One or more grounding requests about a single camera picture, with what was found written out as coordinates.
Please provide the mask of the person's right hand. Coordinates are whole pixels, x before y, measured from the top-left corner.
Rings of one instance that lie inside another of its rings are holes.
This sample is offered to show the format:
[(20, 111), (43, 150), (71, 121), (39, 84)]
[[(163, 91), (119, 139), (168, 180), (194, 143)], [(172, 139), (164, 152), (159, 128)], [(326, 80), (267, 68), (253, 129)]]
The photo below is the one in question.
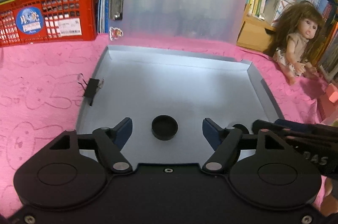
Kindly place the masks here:
[(326, 178), (325, 181), (325, 194), (323, 197), (323, 201), (321, 202), (320, 212), (325, 217), (337, 213), (337, 199), (332, 195), (332, 180), (330, 178)]

